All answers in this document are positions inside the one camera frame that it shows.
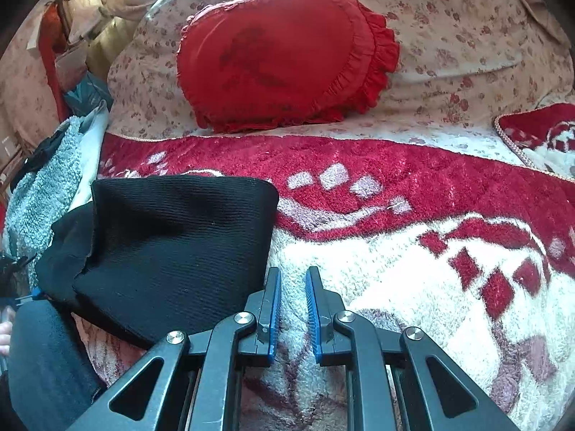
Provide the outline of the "person's left hand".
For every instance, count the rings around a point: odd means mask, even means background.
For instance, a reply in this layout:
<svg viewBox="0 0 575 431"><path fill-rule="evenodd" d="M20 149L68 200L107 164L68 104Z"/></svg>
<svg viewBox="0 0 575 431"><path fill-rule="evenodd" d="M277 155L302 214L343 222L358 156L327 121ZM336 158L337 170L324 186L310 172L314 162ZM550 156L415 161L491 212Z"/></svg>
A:
<svg viewBox="0 0 575 431"><path fill-rule="evenodd" d="M1 312L0 323L0 354L3 357L8 357L10 354L14 321L15 311L10 306L6 306Z"/></svg>

